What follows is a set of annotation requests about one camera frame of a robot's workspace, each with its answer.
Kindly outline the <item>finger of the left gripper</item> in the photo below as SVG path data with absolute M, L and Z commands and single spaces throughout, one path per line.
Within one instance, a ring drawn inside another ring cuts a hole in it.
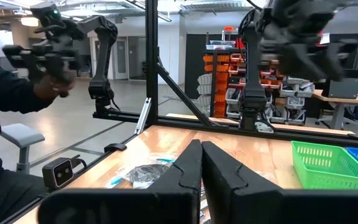
M 319 68 L 307 57 L 279 55 L 278 70 L 282 75 L 305 80 L 318 80 Z
M 318 67 L 323 71 L 325 79 L 334 81 L 341 81 L 343 79 L 344 72 L 337 54 L 317 55 L 315 62 Z

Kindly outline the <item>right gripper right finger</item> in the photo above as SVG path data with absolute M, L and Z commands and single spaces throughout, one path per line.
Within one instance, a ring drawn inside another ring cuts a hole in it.
M 358 190 L 283 189 L 211 141 L 202 147 L 212 224 L 358 224 Z

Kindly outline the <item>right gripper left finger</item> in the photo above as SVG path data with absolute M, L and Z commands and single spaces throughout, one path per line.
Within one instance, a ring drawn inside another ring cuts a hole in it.
M 203 147 L 192 140 L 147 189 L 66 189 L 40 205 L 39 224 L 200 224 Z

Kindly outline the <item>blue toothbrush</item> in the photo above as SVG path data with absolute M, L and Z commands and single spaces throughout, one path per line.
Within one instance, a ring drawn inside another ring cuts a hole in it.
M 133 189 L 146 189 L 173 163 L 174 158 L 151 156 L 147 160 L 124 166 L 104 185 L 107 189 L 128 185 Z

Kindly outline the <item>black computer case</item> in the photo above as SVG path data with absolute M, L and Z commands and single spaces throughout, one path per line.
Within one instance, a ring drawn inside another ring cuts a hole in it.
M 358 78 L 344 78 L 340 82 L 330 81 L 328 97 L 356 99 L 358 93 Z

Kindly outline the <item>wooden desk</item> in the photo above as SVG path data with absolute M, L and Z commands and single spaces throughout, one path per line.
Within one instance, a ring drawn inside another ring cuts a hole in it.
M 344 122 L 345 106 L 358 106 L 358 97 L 356 99 L 330 98 L 323 96 L 322 92 L 322 90 L 315 90 L 313 92 L 313 97 L 328 102 L 334 108 L 333 117 L 329 127 L 331 129 L 341 129 Z

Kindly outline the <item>green plastic basket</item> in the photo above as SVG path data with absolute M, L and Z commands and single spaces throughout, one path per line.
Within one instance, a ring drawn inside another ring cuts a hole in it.
M 303 188 L 358 190 L 358 161 L 343 147 L 301 141 L 291 145 Z

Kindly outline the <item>black edge clamp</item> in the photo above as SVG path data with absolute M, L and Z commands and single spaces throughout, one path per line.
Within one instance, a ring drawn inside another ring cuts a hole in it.
M 121 143 L 112 143 L 112 144 L 108 144 L 107 146 L 104 147 L 104 152 L 108 153 L 114 153 L 116 151 L 125 151 L 127 149 L 127 146 L 125 144 L 121 144 Z

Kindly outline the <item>black shelving with orange bins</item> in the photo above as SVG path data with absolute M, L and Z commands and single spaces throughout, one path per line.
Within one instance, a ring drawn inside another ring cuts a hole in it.
M 188 34 L 185 93 L 212 117 L 239 119 L 242 89 L 251 75 L 258 74 L 267 98 L 267 120 L 305 125 L 306 100 L 312 96 L 314 84 L 286 76 L 276 65 L 259 69 L 258 45 L 259 36 L 253 28 L 247 28 L 243 37 Z

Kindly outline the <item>silver metal bar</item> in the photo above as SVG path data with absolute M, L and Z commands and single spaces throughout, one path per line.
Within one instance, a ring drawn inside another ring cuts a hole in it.
M 138 122 L 135 127 L 135 131 L 134 131 L 135 134 L 140 134 L 143 132 L 147 121 L 147 117 L 149 115 L 150 107 L 151 107 L 151 98 L 146 98 L 144 105 L 142 107 L 142 111 L 139 115 Z

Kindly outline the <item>grey stool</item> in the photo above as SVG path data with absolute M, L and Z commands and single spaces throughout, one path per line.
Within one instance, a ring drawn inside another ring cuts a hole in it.
M 28 174 L 30 169 L 30 147 L 33 144 L 44 141 L 44 135 L 24 124 L 16 123 L 2 126 L 0 136 L 19 148 L 19 160 L 16 165 L 16 171 Z

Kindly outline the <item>person's hand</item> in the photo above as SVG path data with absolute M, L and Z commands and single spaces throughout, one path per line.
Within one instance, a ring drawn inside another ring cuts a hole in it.
M 51 100 L 58 96 L 66 98 L 74 85 L 74 79 L 71 79 L 68 83 L 61 83 L 50 75 L 44 75 L 41 81 L 34 84 L 34 93 L 41 99 Z

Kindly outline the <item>grey door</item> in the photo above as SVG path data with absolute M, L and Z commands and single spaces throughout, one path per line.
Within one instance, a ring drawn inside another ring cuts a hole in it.
M 116 43 L 113 45 L 113 79 L 115 80 L 129 79 L 127 47 L 127 37 L 118 37 Z

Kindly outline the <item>black aluminium table frame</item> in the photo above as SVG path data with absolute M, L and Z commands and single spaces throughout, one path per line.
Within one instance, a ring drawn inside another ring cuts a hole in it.
M 160 65 L 157 0 L 147 0 L 147 130 L 131 148 L 110 151 L 73 182 L 56 185 L 38 224 L 199 224 L 205 195 L 213 224 L 358 224 L 353 136 L 256 128 L 265 104 L 257 76 L 245 85 L 238 127 L 210 121 Z M 118 161 L 145 156 L 167 131 L 181 154 L 146 189 L 92 188 Z

